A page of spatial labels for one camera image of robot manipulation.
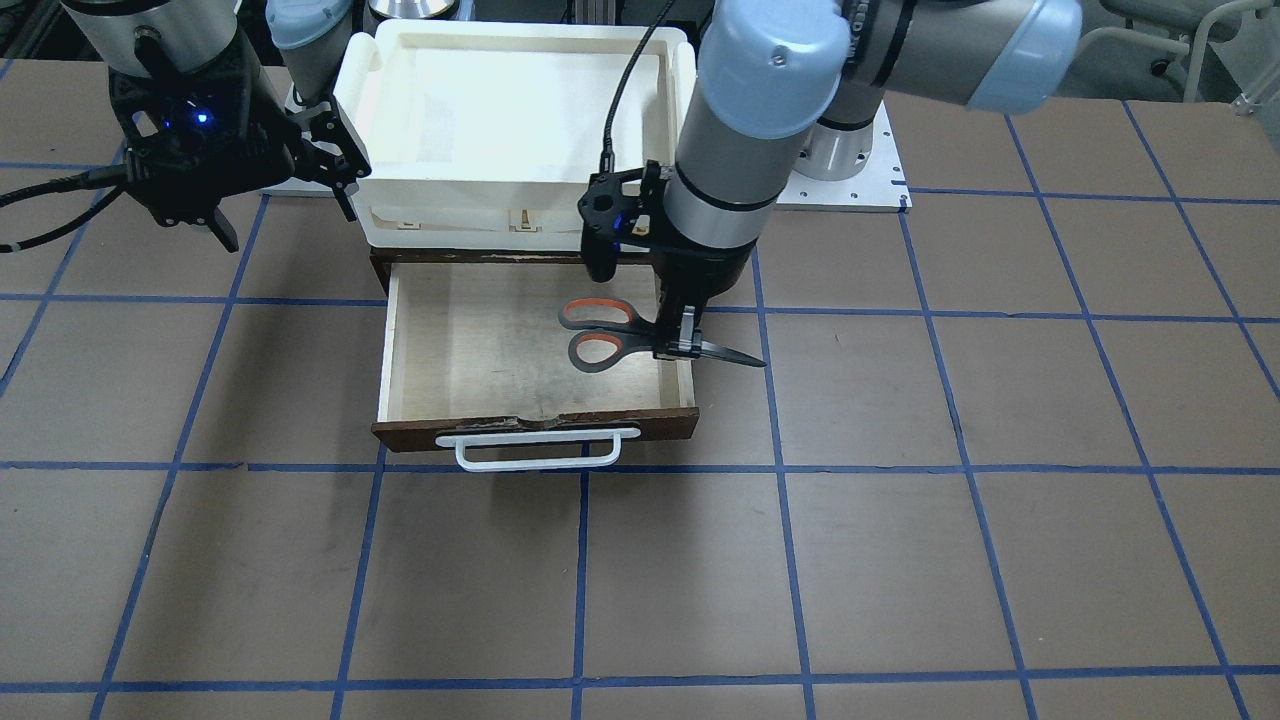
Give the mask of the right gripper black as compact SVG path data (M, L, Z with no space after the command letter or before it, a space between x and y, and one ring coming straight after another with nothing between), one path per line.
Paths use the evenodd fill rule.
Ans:
M160 225L206 225L228 252L239 237L223 199L293 174L328 187L348 222L371 173L364 141L334 97L285 114L247 40L206 67L156 81L110 69L108 95L125 136L127 193Z

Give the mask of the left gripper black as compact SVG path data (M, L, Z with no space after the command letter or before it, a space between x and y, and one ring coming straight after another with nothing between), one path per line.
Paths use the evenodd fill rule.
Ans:
M700 313L708 301L731 290L749 263L749 246L733 249L653 249L652 266L660 282L654 320L654 359L703 355Z

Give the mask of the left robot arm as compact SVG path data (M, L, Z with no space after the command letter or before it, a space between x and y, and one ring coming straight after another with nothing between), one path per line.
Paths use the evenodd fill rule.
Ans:
M887 91L1023 114L1057 88L1076 1L718 1L662 196L669 249L655 348L708 355L708 301L730 290L790 176L849 178Z

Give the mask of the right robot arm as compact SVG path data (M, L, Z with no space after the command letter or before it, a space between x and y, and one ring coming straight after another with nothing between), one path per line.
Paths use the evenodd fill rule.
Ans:
M344 217L370 163L333 88L358 17L351 1L270 1L266 18L300 109L276 96L229 1L68 1L109 68L125 136L122 190L155 222L239 247L223 199L288 179L326 186Z

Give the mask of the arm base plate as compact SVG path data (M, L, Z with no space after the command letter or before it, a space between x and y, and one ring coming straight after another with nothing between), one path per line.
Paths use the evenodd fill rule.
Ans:
M797 211L906 211L911 205L883 104L859 129L815 123L776 202Z

